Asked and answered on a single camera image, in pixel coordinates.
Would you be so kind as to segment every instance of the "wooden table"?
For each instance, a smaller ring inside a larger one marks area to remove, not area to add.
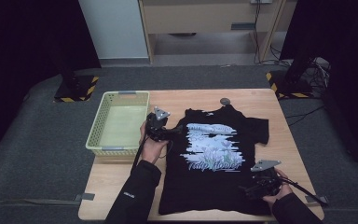
[[[290,179],[311,193],[315,193],[304,163],[298,153],[296,143],[290,133],[281,107],[270,89],[240,89],[240,90],[187,90],[187,91],[151,91],[150,108],[156,105],[171,112],[167,128],[173,128],[179,119],[185,115],[185,110],[203,109],[216,110],[221,107],[220,99],[228,98],[235,109],[246,117],[269,120],[269,141],[266,146],[255,146],[255,160],[281,161],[279,169]],[[85,192],[95,194],[92,201],[83,200],[78,215],[83,220],[103,220],[106,218],[115,198],[127,180],[132,160],[118,161],[108,157],[96,157],[89,174],[89,182]],[[158,205],[163,189],[165,176],[165,160],[158,160],[156,166],[162,172],[160,183],[156,188],[156,196],[150,211],[149,220],[158,221],[269,221],[271,216],[252,216],[238,212],[219,210],[189,211],[178,214],[160,216]],[[305,194],[293,188],[296,195],[305,203]],[[310,210],[319,218],[324,218],[324,212],[317,203],[308,204]]]

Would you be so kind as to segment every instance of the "white graphic print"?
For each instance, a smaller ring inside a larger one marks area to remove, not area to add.
[[[236,130],[222,124],[189,123],[186,158],[188,169],[233,172],[245,161],[233,144],[228,141]]]

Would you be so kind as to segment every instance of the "green plastic basket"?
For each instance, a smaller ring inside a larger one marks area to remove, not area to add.
[[[104,93],[86,148],[97,156],[135,156],[141,138],[139,128],[148,109],[148,91]]]

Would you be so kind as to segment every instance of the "black jacket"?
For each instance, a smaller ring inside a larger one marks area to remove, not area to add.
[[[118,194],[104,223],[144,224],[147,222],[161,171],[148,161],[140,161]],[[294,194],[277,200],[272,214],[280,224],[319,224],[309,208]]]
[[[139,161],[118,194],[104,223],[146,223],[161,171],[148,161]]]

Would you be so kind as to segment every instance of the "black stand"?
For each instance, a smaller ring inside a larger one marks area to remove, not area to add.
[[[278,99],[313,97],[312,87],[308,81],[300,78],[296,82],[290,82],[287,80],[287,71],[270,71],[267,80]]]
[[[54,98],[56,102],[87,101],[98,80],[95,76],[77,76],[67,64],[67,60],[52,35],[44,39],[50,59],[62,75],[62,84]]]
[[[87,101],[97,80],[95,76],[74,76],[74,83],[63,80],[54,99],[56,102]]]

